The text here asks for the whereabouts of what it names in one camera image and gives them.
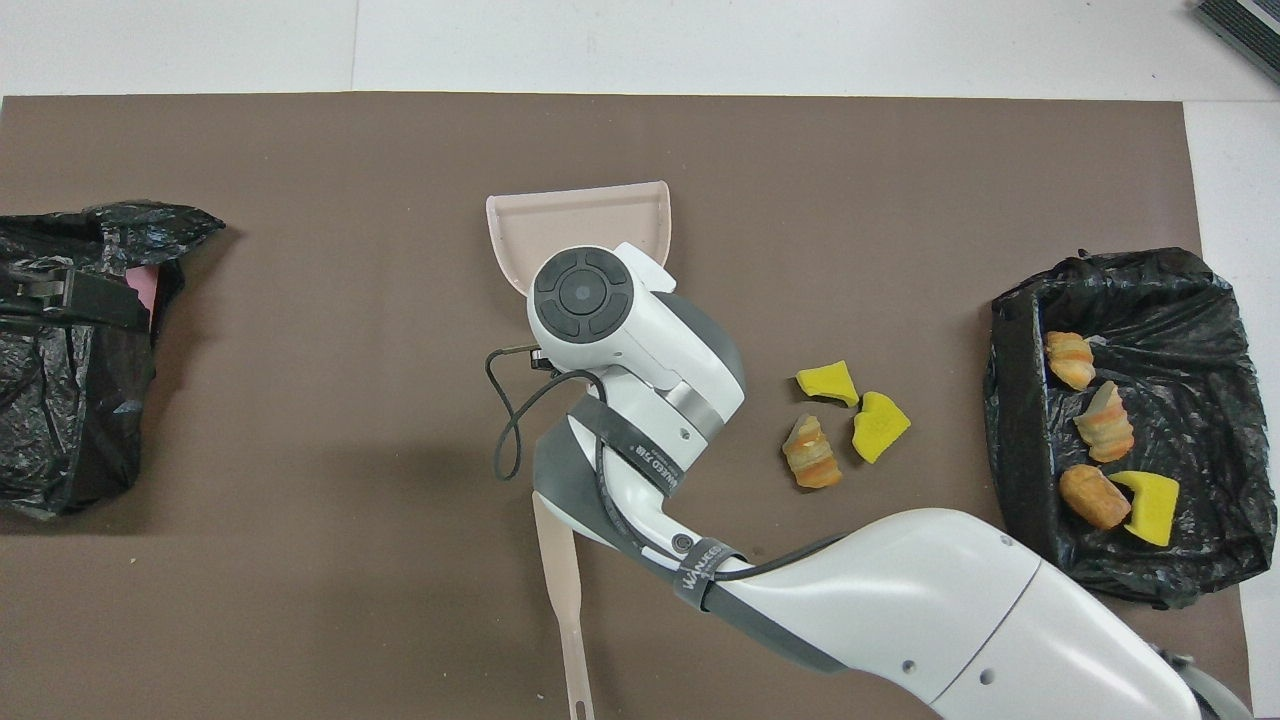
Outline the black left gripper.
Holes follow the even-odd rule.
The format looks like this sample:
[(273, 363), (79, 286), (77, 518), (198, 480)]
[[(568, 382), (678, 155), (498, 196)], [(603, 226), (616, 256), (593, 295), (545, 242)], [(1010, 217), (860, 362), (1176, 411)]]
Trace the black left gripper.
[(73, 318), (141, 332), (141, 301), (125, 282), (65, 268), (1, 272), (1, 315)]

